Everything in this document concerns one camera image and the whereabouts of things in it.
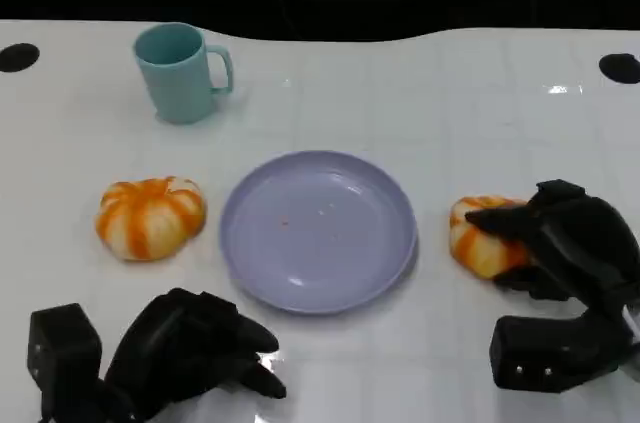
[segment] orange and white pumpkin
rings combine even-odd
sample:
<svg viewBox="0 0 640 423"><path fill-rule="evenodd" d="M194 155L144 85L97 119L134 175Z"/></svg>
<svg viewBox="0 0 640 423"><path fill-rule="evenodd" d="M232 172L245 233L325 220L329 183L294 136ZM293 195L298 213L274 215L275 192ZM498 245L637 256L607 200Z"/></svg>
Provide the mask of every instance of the orange and white pumpkin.
<svg viewBox="0 0 640 423"><path fill-rule="evenodd" d="M483 279L492 279L511 268L527 265L527 252L521 243L489 235L465 219L469 211L522 203L525 202L502 196L467 196L458 200L449 217L451 255Z"/></svg>
<svg viewBox="0 0 640 423"><path fill-rule="evenodd" d="M169 176L111 185L100 202L96 232L123 260L167 257L202 228L206 202L191 180Z"/></svg>

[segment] table surface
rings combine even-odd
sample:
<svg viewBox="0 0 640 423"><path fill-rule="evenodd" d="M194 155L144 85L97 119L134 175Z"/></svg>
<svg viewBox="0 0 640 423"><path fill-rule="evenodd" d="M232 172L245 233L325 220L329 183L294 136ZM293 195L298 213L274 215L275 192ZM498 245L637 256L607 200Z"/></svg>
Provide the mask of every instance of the table surface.
<svg viewBox="0 0 640 423"><path fill-rule="evenodd" d="M616 205L640 229L640 87L606 80L599 58L634 52L626 32L469 29L367 44L226 45L237 91L192 126L158 121L130 46L147 23L2 22L0 47L30 42L40 60L0 74L0 408L35 422L25 369L31 311L79 302L103 341L103 371L123 332L175 286L237 303L271 328L271 363L289 397L214 390L163 422L631 423L640 386L621 372L563 395L494 387L488 345L505 314L569 317L576 302L504 295L448 253L448 211L462 195L527 198L565 178ZM213 63L215 74L221 64ZM412 274L373 304L322 318L271 310L229 281L216 241L231 189L292 150L362 156L394 176L418 219ZM109 183L194 179L209 203L203 233L171 261L127 265L93 229Z"/></svg>

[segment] mug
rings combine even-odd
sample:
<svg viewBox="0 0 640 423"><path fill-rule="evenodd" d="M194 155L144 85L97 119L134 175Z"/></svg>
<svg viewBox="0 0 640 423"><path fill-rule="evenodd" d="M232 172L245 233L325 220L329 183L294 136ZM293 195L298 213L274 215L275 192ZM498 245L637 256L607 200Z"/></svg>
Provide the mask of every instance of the mug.
<svg viewBox="0 0 640 423"><path fill-rule="evenodd" d="M207 45L186 23L164 23L138 36L133 52L158 116L170 123L193 123L215 108L215 97L233 90L229 51ZM207 53L217 53L227 70L227 86L214 88Z"/></svg>

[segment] black circle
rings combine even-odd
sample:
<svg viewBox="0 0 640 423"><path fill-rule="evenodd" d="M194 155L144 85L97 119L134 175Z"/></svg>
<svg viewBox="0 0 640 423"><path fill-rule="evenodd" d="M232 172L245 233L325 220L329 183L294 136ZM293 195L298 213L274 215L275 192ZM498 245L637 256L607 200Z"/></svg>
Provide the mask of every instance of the black circle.
<svg viewBox="0 0 640 423"><path fill-rule="evenodd" d="M33 65L40 57L40 50L31 43L17 43L0 51L0 71L15 73Z"/></svg>
<svg viewBox="0 0 640 423"><path fill-rule="evenodd" d="M629 53L603 56L599 66L604 76L617 83L626 85L640 83L640 62Z"/></svg>

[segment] plate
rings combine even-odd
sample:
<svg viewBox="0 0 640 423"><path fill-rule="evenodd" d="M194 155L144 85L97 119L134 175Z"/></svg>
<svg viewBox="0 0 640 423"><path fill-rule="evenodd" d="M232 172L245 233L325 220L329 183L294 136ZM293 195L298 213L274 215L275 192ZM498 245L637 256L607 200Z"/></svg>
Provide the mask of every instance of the plate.
<svg viewBox="0 0 640 423"><path fill-rule="evenodd" d="M384 171L347 154L305 151L246 176L219 236L232 278L250 294L287 311L334 313L402 275L417 228L409 199Z"/></svg>

